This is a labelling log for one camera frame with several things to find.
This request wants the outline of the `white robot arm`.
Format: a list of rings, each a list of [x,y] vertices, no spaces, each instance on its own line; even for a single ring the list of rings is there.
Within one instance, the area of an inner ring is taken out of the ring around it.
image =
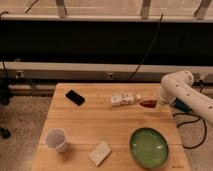
[[[167,74],[161,79],[157,101],[159,104],[171,104],[178,98],[213,125],[213,99],[193,89],[193,83],[194,76],[190,71]]]

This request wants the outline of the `blue object behind arm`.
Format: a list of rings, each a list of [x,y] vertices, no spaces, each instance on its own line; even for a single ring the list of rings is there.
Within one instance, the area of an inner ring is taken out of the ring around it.
[[[185,103],[183,103],[181,100],[176,99],[173,103],[173,107],[176,109],[179,109],[183,112],[190,112],[191,108],[188,107]]]

